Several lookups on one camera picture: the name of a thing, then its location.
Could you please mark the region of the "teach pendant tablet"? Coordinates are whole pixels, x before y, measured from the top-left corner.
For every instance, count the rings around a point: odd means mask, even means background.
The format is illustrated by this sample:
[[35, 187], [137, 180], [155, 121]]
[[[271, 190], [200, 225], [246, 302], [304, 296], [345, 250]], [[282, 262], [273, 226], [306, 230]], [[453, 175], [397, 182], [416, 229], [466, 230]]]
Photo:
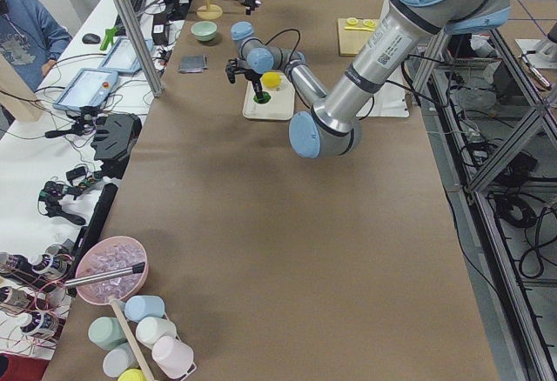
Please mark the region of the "teach pendant tablet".
[[131, 76], [141, 70], [140, 62], [128, 37], [119, 37], [105, 55], [101, 70], [114, 70], [120, 75]]
[[103, 108], [118, 81], [115, 70], [81, 69], [53, 104], [57, 110], [79, 112], [82, 108]]

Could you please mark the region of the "green cup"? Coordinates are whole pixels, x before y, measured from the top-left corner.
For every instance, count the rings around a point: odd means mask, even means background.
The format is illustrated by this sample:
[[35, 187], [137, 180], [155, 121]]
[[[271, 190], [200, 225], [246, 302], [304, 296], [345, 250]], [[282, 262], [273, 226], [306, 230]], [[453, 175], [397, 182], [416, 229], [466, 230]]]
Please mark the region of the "green cup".
[[98, 317], [88, 329], [89, 340], [105, 351], [111, 351], [127, 339], [115, 317]]

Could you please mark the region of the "black keyboard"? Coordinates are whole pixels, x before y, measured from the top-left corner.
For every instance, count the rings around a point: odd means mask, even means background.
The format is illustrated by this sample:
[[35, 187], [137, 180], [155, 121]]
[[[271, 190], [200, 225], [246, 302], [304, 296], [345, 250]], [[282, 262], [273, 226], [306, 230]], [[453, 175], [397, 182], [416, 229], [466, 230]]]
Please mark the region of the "black keyboard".
[[[136, 16], [138, 17], [138, 20], [140, 20], [146, 6], [146, 0], [130, 0], [130, 2], [131, 2], [131, 7], [133, 8]], [[121, 16], [117, 16], [114, 23], [114, 28], [116, 29], [114, 33], [115, 37], [121, 37], [126, 35], [126, 29]]]

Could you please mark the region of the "black computer mouse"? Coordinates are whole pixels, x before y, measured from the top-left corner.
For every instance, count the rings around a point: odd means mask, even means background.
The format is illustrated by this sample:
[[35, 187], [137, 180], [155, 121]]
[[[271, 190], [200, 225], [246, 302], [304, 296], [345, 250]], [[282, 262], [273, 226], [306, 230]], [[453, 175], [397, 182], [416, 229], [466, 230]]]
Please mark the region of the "black computer mouse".
[[82, 43], [84, 44], [99, 44], [101, 43], [101, 37], [94, 33], [86, 33], [82, 36]]

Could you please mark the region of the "pink cup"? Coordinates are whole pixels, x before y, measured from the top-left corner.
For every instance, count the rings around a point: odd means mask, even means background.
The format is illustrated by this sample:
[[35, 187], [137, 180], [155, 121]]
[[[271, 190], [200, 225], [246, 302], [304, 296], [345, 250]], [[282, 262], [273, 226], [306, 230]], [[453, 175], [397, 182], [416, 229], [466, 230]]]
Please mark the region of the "pink cup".
[[170, 379], [189, 376], [197, 369], [193, 349], [171, 336], [162, 336], [153, 345], [151, 356]]

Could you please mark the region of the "teach pendant tablet near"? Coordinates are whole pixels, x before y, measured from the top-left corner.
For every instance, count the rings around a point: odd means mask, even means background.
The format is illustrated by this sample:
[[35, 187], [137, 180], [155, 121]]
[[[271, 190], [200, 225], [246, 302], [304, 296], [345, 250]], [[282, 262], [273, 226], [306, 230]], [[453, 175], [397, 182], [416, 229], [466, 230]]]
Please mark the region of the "teach pendant tablet near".
[[82, 108], [103, 108], [118, 81], [115, 70], [81, 69], [53, 104], [57, 110], [79, 112]]

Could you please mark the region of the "teach pendant tablet far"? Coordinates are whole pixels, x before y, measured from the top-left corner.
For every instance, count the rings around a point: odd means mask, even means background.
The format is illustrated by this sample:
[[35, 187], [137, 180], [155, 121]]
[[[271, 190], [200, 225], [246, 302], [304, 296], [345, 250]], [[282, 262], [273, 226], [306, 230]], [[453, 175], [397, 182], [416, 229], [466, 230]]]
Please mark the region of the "teach pendant tablet far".
[[120, 75], [131, 76], [141, 70], [140, 62], [128, 37], [119, 37], [105, 55], [101, 70], [114, 70]]

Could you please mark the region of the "black plastic case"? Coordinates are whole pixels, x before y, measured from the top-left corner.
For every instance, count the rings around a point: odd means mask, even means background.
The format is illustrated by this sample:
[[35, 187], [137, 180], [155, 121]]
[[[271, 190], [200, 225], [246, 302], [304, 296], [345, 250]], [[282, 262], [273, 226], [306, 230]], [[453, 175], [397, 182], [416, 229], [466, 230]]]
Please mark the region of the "black plastic case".
[[110, 114], [95, 121], [96, 133], [91, 142], [95, 160], [102, 162], [94, 177], [121, 179], [130, 160], [133, 146], [142, 130], [138, 116], [131, 113]]

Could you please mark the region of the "blue cup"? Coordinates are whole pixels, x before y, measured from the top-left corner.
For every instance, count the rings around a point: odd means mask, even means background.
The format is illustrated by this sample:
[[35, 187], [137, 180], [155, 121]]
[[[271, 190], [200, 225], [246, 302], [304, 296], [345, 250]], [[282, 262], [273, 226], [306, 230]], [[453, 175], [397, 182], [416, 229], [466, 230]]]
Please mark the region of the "blue cup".
[[124, 306], [124, 315], [128, 320], [139, 323], [143, 318], [162, 318], [165, 314], [164, 300], [154, 295], [136, 295]]

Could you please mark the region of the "green lime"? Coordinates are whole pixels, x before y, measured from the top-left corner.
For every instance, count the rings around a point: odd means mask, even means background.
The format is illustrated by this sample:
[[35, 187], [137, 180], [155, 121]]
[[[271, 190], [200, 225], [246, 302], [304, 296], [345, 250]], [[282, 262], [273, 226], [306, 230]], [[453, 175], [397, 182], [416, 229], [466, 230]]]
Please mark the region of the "green lime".
[[253, 101], [256, 104], [267, 104], [271, 99], [271, 96], [267, 92], [262, 92], [260, 94], [256, 94], [253, 97]]

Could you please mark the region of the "white cup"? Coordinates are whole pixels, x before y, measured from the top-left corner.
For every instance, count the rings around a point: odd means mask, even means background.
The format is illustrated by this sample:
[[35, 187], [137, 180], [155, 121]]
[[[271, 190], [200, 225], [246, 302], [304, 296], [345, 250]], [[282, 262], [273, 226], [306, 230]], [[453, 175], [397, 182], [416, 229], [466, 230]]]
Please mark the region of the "white cup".
[[161, 317], [144, 317], [135, 331], [137, 341], [150, 350], [161, 337], [175, 338], [177, 334], [176, 325], [171, 320]]

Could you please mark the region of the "white rabbit tray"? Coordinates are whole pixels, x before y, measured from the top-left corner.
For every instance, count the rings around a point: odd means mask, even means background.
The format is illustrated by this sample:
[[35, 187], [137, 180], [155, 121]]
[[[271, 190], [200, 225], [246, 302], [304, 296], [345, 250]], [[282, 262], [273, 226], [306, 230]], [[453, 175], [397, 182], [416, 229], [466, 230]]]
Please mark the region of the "white rabbit tray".
[[262, 80], [263, 91], [266, 91], [271, 99], [265, 104], [257, 104], [254, 100], [255, 92], [251, 84], [246, 85], [245, 101], [242, 114], [251, 120], [273, 120], [287, 121], [292, 118], [294, 112], [295, 89], [283, 73], [273, 72], [279, 80], [272, 80], [273, 87], [269, 88]]

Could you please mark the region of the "metal scoop in pink bowl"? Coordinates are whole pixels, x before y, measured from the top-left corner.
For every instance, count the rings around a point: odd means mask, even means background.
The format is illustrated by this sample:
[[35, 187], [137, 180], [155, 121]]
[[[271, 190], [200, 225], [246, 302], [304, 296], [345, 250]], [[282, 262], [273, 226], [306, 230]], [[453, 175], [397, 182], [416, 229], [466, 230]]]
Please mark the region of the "metal scoop in pink bowl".
[[141, 262], [114, 271], [106, 271], [94, 275], [69, 279], [64, 283], [64, 288], [66, 289], [76, 288], [79, 286], [101, 283], [103, 281], [111, 280], [117, 277], [127, 277], [134, 274], [142, 274], [145, 270], [145, 267], [146, 267], [146, 262]]

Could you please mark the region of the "yellow lemon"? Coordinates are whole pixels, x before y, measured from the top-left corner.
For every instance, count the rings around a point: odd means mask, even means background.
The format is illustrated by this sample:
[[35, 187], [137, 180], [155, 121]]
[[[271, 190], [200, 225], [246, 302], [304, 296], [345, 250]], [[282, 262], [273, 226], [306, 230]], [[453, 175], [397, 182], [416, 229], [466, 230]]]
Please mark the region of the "yellow lemon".
[[261, 83], [271, 90], [276, 90], [282, 83], [282, 78], [278, 72], [268, 71], [261, 77]]

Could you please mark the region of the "wooden cutting board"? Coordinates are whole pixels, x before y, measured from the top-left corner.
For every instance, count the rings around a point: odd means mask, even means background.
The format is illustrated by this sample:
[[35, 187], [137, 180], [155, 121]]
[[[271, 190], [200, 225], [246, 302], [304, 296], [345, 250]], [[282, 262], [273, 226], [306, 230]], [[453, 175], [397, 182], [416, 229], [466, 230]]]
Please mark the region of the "wooden cutting board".
[[342, 57], [354, 57], [371, 38], [379, 25], [379, 20], [372, 19], [375, 21], [376, 27], [370, 29], [362, 25], [362, 21], [368, 18], [357, 18], [359, 22], [355, 26], [347, 25], [346, 19], [347, 18], [337, 19], [339, 54]]

